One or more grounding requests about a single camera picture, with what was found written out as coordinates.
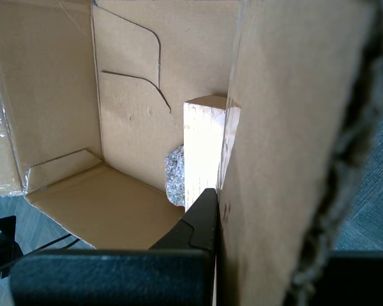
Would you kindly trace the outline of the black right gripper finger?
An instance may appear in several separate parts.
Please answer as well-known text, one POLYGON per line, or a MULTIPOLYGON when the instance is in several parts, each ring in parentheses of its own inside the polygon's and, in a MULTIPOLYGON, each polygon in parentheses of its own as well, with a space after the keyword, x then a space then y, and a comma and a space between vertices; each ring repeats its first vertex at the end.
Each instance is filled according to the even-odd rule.
POLYGON ((383 251, 334 251, 310 305, 383 305, 383 251))
POLYGON ((15 305, 211 305, 218 198, 205 189, 150 249, 43 251, 11 270, 15 305))

